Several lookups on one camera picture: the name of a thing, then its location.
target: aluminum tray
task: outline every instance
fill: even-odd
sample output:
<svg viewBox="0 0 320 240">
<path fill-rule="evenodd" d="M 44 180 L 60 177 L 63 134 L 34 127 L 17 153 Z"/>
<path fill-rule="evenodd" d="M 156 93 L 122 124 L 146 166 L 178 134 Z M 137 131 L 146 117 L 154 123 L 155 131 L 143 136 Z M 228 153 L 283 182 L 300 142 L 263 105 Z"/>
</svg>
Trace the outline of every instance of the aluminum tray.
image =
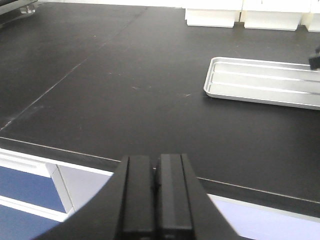
<svg viewBox="0 0 320 240">
<path fill-rule="evenodd" d="M 213 98 L 320 110 L 320 71 L 306 64 L 215 57 L 203 89 Z"/>
</svg>

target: scratch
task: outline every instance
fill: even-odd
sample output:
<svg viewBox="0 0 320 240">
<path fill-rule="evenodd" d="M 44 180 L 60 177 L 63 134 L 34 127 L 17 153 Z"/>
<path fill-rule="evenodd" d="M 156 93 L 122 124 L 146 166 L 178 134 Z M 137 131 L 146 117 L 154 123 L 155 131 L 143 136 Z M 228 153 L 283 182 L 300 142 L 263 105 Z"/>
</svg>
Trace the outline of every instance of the scratch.
<svg viewBox="0 0 320 240">
<path fill-rule="evenodd" d="M 30 108 L 33 104 L 35 104 L 38 100 L 40 100 L 44 95 L 46 95 L 50 90 L 52 90 L 55 86 L 57 86 L 59 83 L 61 83 L 64 79 L 66 79 L 67 76 L 69 76 L 74 70 L 76 70 L 79 66 L 81 66 L 84 62 L 86 62 L 89 58 L 91 58 L 94 55 L 95 51 L 100 50 L 103 48 L 108 42 L 110 42 L 112 39 L 117 37 L 120 33 L 122 33 L 130 24 L 132 24 L 137 18 L 139 18 L 142 14 L 144 14 L 149 7 L 145 7 L 144 10 L 142 10 L 139 14 L 137 14 L 132 20 L 130 20 L 120 31 L 116 32 L 115 34 L 111 35 L 110 37 L 106 38 L 106 41 L 102 43 L 96 50 L 93 50 L 84 60 L 82 60 L 79 64 L 74 66 L 70 71 L 66 73 L 56 84 L 54 84 L 52 87 L 50 87 L 48 90 L 46 90 L 41 96 L 39 96 L 36 100 L 34 100 L 31 104 L 29 104 L 25 109 L 23 109 L 15 118 L 7 122 L 6 125 L 4 125 L 2 128 L 0 128 L 0 132 L 8 127 L 15 119 L 20 117 L 28 108 Z"/>
<path fill-rule="evenodd" d="M 0 128 L 0 131 L 2 131 L 2 129 L 5 129 L 7 126 L 9 126 L 13 120 L 15 120 L 15 118 L 8 121 L 6 125 L 4 125 L 2 128 Z"/>
<path fill-rule="evenodd" d="M 177 93 L 176 94 L 177 96 L 179 96 L 179 97 L 189 97 L 190 95 L 191 95 L 191 93 L 190 94 L 188 94 L 188 93 Z"/>
<path fill-rule="evenodd" d="M 76 66 L 74 66 L 70 71 L 67 72 L 66 75 L 63 76 L 63 78 L 61 78 L 59 81 L 57 81 L 52 87 L 50 87 L 49 89 L 47 89 L 42 95 L 40 95 L 36 100 L 34 100 L 31 104 L 29 104 L 25 109 L 23 109 L 14 119 L 10 120 L 6 125 L 4 125 L 0 131 L 2 131 L 3 129 L 5 129 L 6 127 L 8 127 L 9 125 L 11 125 L 11 123 L 17 119 L 18 117 L 20 117 L 27 109 L 29 109 L 33 104 L 35 104 L 37 101 L 39 101 L 44 95 L 46 95 L 48 92 L 50 92 L 50 90 L 52 90 L 55 86 L 57 86 L 59 83 L 61 83 L 69 74 L 71 74 L 74 70 L 76 70 L 76 68 L 78 68 L 81 64 L 83 64 L 89 57 L 87 57 L 86 59 L 84 59 L 83 61 L 81 61 L 79 64 L 77 64 Z"/>
</svg>

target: black object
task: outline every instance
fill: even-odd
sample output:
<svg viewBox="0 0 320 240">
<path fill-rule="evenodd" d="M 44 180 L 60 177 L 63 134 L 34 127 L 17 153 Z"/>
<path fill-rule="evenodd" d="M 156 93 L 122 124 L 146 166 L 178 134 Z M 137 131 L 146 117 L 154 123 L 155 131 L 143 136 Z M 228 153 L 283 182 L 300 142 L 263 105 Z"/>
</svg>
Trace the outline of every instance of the black object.
<svg viewBox="0 0 320 240">
<path fill-rule="evenodd" d="M 315 49 L 315 54 L 309 57 L 311 70 L 320 69 L 320 45 Z"/>
<path fill-rule="evenodd" d="M 187 155 L 124 157 L 83 208 L 36 240 L 240 240 L 196 178 Z"/>
</svg>

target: black countertop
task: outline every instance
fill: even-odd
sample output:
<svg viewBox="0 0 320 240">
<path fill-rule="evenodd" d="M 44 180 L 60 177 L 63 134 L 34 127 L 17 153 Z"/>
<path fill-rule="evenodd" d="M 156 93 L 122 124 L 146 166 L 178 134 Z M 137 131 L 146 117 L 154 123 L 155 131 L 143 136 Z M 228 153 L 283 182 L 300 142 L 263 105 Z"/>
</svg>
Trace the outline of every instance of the black countertop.
<svg viewBox="0 0 320 240">
<path fill-rule="evenodd" d="M 320 215 L 320 111 L 203 91 L 211 58 L 306 64 L 319 33 L 186 26 L 178 8 L 46 3 L 37 11 L 0 30 L 0 136 L 16 140 L 13 149 L 153 162 L 187 153 L 200 178 L 290 196 Z"/>
</svg>

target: white container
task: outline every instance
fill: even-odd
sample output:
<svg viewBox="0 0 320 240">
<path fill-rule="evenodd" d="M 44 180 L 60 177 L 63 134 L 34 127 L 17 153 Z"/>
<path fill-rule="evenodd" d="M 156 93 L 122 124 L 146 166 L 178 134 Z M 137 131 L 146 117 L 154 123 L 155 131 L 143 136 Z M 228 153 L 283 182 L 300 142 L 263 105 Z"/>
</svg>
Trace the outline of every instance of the white container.
<svg viewBox="0 0 320 240">
<path fill-rule="evenodd" d="M 303 14 L 301 24 L 309 32 L 320 32 L 320 1 L 312 0 L 310 12 Z"/>
<path fill-rule="evenodd" d="M 183 7 L 188 26 L 232 28 L 239 21 L 242 0 L 188 0 Z"/>
<path fill-rule="evenodd" d="M 311 0 L 244 0 L 241 22 L 249 29 L 295 31 Z"/>
</svg>

